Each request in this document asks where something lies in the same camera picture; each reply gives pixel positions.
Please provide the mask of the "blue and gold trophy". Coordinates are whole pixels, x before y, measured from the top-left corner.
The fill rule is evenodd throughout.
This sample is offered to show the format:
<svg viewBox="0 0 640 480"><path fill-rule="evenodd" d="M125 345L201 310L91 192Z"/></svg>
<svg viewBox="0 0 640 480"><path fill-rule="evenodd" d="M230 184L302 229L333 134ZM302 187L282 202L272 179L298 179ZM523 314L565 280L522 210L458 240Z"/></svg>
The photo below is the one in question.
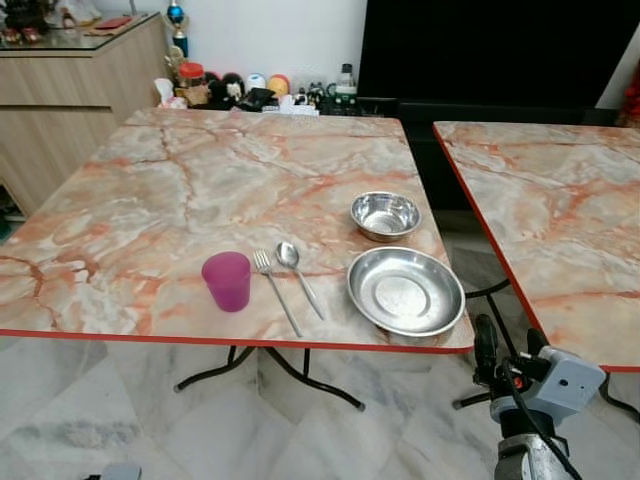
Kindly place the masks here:
<svg viewBox="0 0 640 480"><path fill-rule="evenodd" d="M186 33L189 17L179 0L169 0L165 10L165 20L172 29L172 44L182 52L184 58L189 56L189 38Z"/></svg>

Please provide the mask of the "flat red box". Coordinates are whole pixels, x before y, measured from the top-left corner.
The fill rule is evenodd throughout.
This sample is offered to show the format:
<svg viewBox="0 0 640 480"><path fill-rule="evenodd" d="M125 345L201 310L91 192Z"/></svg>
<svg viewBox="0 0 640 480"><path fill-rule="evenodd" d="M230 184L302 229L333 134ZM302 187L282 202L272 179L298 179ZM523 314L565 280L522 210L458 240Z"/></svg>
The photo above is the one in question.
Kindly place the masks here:
<svg viewBox="0 0 640 480"><path fill-rule="evenodd" d="M93 31L96 32L115 32L118 29L123 29L128 24L133 22L134 18L132 15L119 15L119 17L114 17L106 20L100 20L99 23L93 26Z"/></svg>

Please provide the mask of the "red lid jar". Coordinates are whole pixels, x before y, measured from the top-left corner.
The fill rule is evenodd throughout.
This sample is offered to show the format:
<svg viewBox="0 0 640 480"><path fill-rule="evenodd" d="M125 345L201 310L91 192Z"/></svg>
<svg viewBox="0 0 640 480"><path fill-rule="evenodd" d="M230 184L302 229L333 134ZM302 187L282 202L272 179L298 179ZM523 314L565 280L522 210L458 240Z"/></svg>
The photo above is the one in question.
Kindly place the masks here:
<svg viewBox="0 0 640 480"><path fill-rule="evenodd" d="M189 106L205 105L210 100L210 90L205 78L205 69L196 61L186 61L178 67L180 95Z"/></svg>

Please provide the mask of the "white tissue pack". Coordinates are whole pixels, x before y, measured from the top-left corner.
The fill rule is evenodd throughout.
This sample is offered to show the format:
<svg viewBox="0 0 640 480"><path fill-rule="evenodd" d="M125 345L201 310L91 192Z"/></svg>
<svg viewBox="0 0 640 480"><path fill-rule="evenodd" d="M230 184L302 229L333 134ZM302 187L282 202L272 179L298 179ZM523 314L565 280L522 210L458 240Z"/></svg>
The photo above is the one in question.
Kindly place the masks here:
<svg viewBox="0 0 640 480"><path fill-rule="evenodd" d="M188 102L182 95L175 91L175 86L168 78L156 78L154 81L157 93L159 93L159 108L187 109Z"/></svg>

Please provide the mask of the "small steel bowl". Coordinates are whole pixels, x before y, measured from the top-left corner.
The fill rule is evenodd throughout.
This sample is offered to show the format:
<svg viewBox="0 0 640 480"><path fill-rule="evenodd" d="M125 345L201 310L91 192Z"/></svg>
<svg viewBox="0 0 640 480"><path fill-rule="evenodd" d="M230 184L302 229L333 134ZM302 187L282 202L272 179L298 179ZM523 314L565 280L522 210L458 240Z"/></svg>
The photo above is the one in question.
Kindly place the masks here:
<svg viewBox="0 0 640 480"><path fill-rule="evenodd" d="M357 196L349 215L362 236L375 242L396 242L420 227L422 214L410 198L398 193L372 191Z"/></svg>

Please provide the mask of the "light wooden cabinet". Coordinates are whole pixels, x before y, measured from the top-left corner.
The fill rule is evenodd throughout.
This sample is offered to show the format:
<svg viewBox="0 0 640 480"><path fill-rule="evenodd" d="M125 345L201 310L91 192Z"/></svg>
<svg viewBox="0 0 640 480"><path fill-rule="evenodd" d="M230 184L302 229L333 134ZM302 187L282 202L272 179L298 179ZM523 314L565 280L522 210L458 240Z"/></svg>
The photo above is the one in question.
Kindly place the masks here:
<svg viewBox="0 0 640 480"><path fill-rule="evenodd" d="M114 36L54 31L0 46L0 187L31 216L111 133L155 108L169 42L157 13Z"/></svg>

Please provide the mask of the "black plush toy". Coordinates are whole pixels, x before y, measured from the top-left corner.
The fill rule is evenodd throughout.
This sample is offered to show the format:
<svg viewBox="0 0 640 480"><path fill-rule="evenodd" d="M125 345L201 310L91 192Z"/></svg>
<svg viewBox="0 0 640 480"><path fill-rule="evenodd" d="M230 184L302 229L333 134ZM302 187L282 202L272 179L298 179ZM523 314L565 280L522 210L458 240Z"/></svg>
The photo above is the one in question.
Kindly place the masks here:
<svg viewBox="0 0 640 480"><path fill-rule="evenodd" d="M243 78L237 73L219 76L212 72L205 73L207 87L209 87L209 101L211 108L229 109L241 101L244 95Z"/></svg>

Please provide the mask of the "marble pattern folding table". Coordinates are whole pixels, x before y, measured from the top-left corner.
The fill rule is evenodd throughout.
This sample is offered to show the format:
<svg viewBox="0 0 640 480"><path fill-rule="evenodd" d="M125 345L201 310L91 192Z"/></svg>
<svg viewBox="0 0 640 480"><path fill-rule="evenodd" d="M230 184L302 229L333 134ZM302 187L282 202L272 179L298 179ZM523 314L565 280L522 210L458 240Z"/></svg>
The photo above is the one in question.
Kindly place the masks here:
<svg viewBox="0 0 640 480"><path fill-rule="evenodd" d="M639 129L433 129L530 323L605 371L639 371Z"/></svg>
<svg viewBox="0 0 640 480"><path fill-rule="evenodd" d="M410 198L420 227L404 247L445 260L445 244L401 123L369 116L137 111L0 247L0 335L289 349L466 355L474 329L412 338L381 329L353 305L347 268L374 242L349 206L365 192ZM275 283L300 325L293 333L268 279L250 302L221 311L201 269L215 253L300 250L296 275Z"/></svg>

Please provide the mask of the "purple plastic cup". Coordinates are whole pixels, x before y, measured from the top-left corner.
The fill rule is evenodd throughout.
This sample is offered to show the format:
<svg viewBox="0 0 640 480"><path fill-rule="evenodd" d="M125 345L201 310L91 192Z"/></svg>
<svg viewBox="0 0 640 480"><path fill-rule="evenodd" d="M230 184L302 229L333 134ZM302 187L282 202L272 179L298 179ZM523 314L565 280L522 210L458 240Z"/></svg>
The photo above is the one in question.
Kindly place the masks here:
<svg viewBox="0 0 640 480"><path fill-rule="evenodd" d="M202 265L201 275L216 305L224 312L239 312L250 302L251 262L243 253L215 253Z"/></svg>

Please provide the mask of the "red decoration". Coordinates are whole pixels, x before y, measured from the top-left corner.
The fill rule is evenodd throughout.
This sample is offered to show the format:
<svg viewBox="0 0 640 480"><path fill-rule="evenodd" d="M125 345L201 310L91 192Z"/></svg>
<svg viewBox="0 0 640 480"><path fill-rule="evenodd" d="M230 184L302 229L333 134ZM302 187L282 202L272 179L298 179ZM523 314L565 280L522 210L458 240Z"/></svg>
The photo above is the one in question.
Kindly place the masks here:
<svg viewBox="0 0 640 480"><path fill-rule="evenodd" d="M640 72L635 70L630 86L623 93L623 105L617 125L639 128L640 124Z"/></svg>

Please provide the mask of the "black television screen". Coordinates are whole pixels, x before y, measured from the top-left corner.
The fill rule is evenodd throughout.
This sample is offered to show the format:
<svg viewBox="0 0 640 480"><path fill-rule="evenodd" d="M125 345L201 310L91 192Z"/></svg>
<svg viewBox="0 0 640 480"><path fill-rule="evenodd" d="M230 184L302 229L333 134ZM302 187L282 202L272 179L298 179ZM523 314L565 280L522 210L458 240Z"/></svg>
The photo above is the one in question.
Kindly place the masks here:
<svg viewBox="0 0 640 480"><path fill-rule="evenodd" d="M640 0L367 0L358 95L593 108Z"/></svg>

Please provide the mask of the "large steel plate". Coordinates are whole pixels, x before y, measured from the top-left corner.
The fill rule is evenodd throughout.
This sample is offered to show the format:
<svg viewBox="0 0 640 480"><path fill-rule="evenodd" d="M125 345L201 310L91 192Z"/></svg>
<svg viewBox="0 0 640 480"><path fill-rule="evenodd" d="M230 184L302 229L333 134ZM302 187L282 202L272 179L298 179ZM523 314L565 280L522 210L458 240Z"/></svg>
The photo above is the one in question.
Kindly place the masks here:
<svg viewBox="0 0 640 480"><path fill-rule="evenodd" d="M438 337L465 317L465 289L442 260L387 246L358 255L347 268L353 305L381 329L403 337Z"/></svg>

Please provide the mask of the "clear bottle with dark cap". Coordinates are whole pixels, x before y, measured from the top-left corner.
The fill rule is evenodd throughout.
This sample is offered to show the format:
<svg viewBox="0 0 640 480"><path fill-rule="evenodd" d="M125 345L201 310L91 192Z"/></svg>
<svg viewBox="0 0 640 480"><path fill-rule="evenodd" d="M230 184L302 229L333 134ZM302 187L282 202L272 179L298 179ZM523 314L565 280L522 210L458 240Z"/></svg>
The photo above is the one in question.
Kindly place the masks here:
<svg viewBox="0 0 640 480"><path fill-rule="evenodd" d="M355 67L352 64L344 63L340 67L337 82L333 84L333 93L337 99L355 99L357 86L355 83Z"/></svg>

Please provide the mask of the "steel fork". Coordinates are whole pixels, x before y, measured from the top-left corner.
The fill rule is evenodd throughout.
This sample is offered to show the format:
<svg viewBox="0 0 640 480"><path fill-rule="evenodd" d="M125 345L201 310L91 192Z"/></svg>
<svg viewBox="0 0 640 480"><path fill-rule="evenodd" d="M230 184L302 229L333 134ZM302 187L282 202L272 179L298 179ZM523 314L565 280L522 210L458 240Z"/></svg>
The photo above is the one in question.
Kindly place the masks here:
<svg viewBox="0 0 640 480"><path fill-rule="evenodd" d="M285 302L285 298L283 293L280 292L278 284L275 283L274 279L274 266L273 261L271 261L268 257L268 253L265 250L255 250L252 253L252 264L255 266L257 273L264 275L266 279L268 279L268 283L270 284L271 289L275 293L276 300L278 300L280 307L284 311L285 319L288 320L289 325L291 325L291 329L293 333L297 335L298 338L302 338L303 334L300 329L300 325L297 324L297 321L294 320L294 315L292 311L289 310L287 302Z"/></svg>

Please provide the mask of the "steel spoon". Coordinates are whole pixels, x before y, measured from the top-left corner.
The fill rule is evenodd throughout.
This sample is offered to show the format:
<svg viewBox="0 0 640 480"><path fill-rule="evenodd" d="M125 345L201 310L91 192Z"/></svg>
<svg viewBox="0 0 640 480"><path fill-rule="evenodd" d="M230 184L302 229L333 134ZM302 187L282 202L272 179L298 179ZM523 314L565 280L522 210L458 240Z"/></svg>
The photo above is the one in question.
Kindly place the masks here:
<svg viewBox="0 0 640 480"><path fill-rule="evenodd" d="M300 269L300 251L298 251L291 242L280 242L278 246L276 246L276 259L278 259L280 265L288 268L297 276L298 282L300 282L303 293L305 293L312 310L315 311L315 314L321 321L326 321L325 312L323 308L321 308L319 300L317 300L314 289L307 283L306 276Z"/></svg>

